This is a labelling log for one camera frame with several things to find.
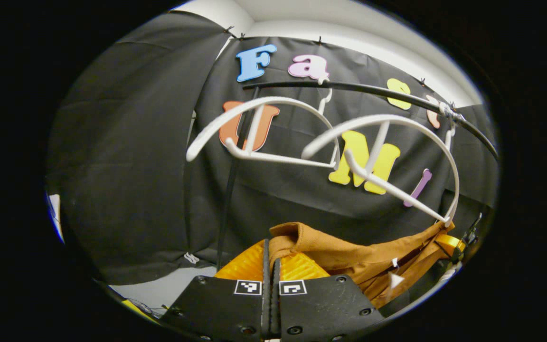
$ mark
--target black rod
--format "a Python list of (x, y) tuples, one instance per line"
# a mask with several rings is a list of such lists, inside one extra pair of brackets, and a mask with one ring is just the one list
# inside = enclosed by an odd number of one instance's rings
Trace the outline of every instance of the black rod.
[[(252, 93), (252, 99), (256, 99), (259, 96), (259, 87), (255, 87), (255, 90)], [(246, 136), (252, 123), (252, 117), (255, 110), (252, 109), (246, 115), (241, 115), (239, 123), (239, 137), (237, 139), (237, 147), (243, 149)], [(229, 177), (227, 179), (227, 189), (225, 191), (225, 201), (223, 203), (223, 212), (221, 214), (221, 227), (219, 228), (219, 238), (217, 242), (217, 271), (221, 270), (222, 259), (223, 259), (223, 245), (225, 241), (225, 233), (227, 228), (227, 216), (229, 214), (229, 207), (232, 202), (232, 193), (234, 192), (235, 178), (237, 174), (237, 163), (239, 163), (238, 158), (232, 158), (232, 165), (229, 168)]]
[[(408, 102), (410, 104), (414, 104), (416, 106), (425, 108), (427, 110), (434, 111), (435, 113), (438, 113), (438, 115), (445, 117), (445, 115), (440, 113), (439, 106), (436, 106), (435, 104), (432, 104), (432, 102), (429, 102), (427, 100), (421, 99), (419, 97), (400, 93), (398, 91), (389, 90), (384, 87), (378, 87), (378, 86), (369, 86), (369, 85), (359, 85), (359, 84), (347, 84), (344, 82), (325, 82), (321, 85), (318, 84), (318, 82), (310, 82), (310, 81), (293, 81), (293, 82), (266, 82), (262, 84), (251, 84), (251, 85), (245, 85), (243, 89), (252, 89), (254, 87), (257, 88), (264, 88), (264, 87), (323, 87), (323, 88), (331, 88), (332, 89), (339, 89), (339, 90), (350, 90), (350, 91), (360, 91), (361, 93), (369, 93), (372, 95), (379, 95), (379, 96), (386, 96), (386, 97), (392, 97), (393, 99), (402, 100), (404, 102)], [(482, 132), (478, 130), (475, 126), (473, 126), (471, 123), (463, 119), (462, 117), (456, 117), (455, 120), (456, 123), (458, 123), (460, 126), (465, 128), (468, 132), (473, 134), (480, 142), (482, 142), (487, 149), (493, 154), (493, 157), (495, 157), (495, 160), (499, 160), (499, 155), (497, 154), (497, 150), (495, 150), (495, 147), (493, 147), (492, 143), (487, 139)]]

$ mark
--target black cloth backdrop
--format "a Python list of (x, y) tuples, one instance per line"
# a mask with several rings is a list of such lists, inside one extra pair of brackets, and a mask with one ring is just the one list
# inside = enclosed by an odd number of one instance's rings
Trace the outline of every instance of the black cloth backdrop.
[(60, 194), (63, 226), (100, 280), (152, 281), (187, 262), (188, 127), (229, 37), (193, 13), (159, 15), (96, 58), (61, 104), (48, 143), (47, 192)]
[[(252, 99), (253, 91), (243, 90), (244, 85), (301, 80), (287, 68), (293, 57), (303, 54), (325, 58), (331, 81), (386, 87), (389, 78), (397, 78), (408, 84), (412, 95), (445, 101), (396, 67), (348, 48), (303, 39), (231, 39), (214, 62), (229, 37), (223, 30), (186, 12), (157, 17), (104, 52), (80, 76), (57, 113), (48, 158), (48, 192), (60, 193), (63, 223), (109, 284), (152, 281), (190, 266), (182, 257), (186, 252), (201, 258), (200, 265), (217, 259), (217, 232), (232, 156), (215, 134), (193, 162), (185, 162), (194, 109), (197, 117), (191, 140), (223, 113), (224, 102)], [(277, 51), (271, 54), (269, 65), (261, 67), (264, 76), (237, 82), (237, 53), (267, 44), (276, 45)], [(286, 96), (317, 108), (327, 94), (327, 89), (268, 88), (261, 90), (260, 97)], [(273, 118), (260, 151), (298, 158), (326, 127), (304, 110), (274, 106), (280, 114)], [(466, 119), (493, 143), (497, 141), (484, 108), (461, 108), (460, 113), (463, 110)], [(440, 119), (441, 128), (435, 130), (426, 110), (418, 106), (402, 110), (386, 98), (352, 91), (334, 90), (325, 109), (332, 125), (369, 114), (408, 117), (442, 140), (450, 127)], [(366, 136), (369, 149), (378, 128), (357, 130)], [(423, 170), (430, 169), (434, 175), (419, 200), (444, 214), (453, 182), (449, 162), (439, 147), (414, 128), (394, 124), (386, 143), (401, 150), (389, 182), (411, 193)], [(476, 212), (483, 211), (483, 206), (492, 207), (497, 189), (492, 185), (497, 180), (492, 179), (497, 172), (490, 169), (497, 165), (484, 145), (462, 128), (457, 128), (452, 152), (462, 186), (454, 220), (458, 228), (452, 235), (460, 236)], [(328, 162), (331, 153), (332, 144), (313, 159)], [(355, 188), (353, 180), (347, 185), (330, 182), (330, 172), (321, 167), (239, 162), (225, 261), (270, 238), (268, 229), (287, 221), (301, 221), (363, 245), (416, 234), (434, 223), (432, 217), (404, 207), (388, 193), (367, 192), (364, 184)]]

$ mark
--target white wall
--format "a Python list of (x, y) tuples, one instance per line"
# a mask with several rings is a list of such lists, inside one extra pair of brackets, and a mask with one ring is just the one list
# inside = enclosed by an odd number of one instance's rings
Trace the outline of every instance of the white wall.
[(482, 104), (464, 72), (430, 41), (351, 0), (193, 0), (177, 10), (191, 11), (228, 28), (236, 36), (289, 37), (351, 48), (421, 79), (456, 106)]

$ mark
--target brown fabric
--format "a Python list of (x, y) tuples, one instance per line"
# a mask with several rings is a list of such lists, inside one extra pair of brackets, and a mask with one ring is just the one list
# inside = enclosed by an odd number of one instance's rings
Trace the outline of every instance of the brown fabric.
[[(380, 308), (410, 288), (438, 259), (447, 258), (434, 239), (453, 228), (453, 223), (445, 228), (444, 223), (438, 222), (413, 236), (361, 246), (300, 222), (284, 223), (269, 229), (274, 236), (269, 240), (269, 269), (277, 258), (303, 252), (330, 275), (349, 275), (371, 303)], [(399, 269), (393, 267), (393, 258), (398, 258)], [(389, 271), (405, 278), (391, 296)]]

